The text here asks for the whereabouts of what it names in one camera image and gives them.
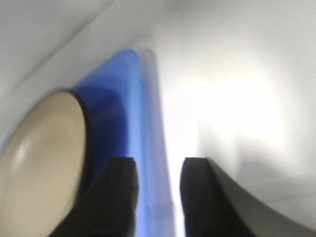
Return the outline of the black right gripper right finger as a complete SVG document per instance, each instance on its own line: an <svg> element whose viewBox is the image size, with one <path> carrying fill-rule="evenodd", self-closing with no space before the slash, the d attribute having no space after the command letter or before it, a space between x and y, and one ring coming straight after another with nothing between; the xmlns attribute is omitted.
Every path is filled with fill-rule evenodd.
<svg viewBox="0 0 316 237"><path fill-rule="evenodd" d="M259 201L211 158L185 158L180 193L188 237L316 235Z"/></svg>

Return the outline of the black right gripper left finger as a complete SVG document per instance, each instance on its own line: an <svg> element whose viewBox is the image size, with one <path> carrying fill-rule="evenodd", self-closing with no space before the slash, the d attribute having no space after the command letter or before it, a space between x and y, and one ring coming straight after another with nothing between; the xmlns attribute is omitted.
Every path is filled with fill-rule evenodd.
<svg viewBox="0 0 316 237"><path fill-rule="evenodd" d="M133 158L110 158L52 237L133 237L138 172Z"/></svg>

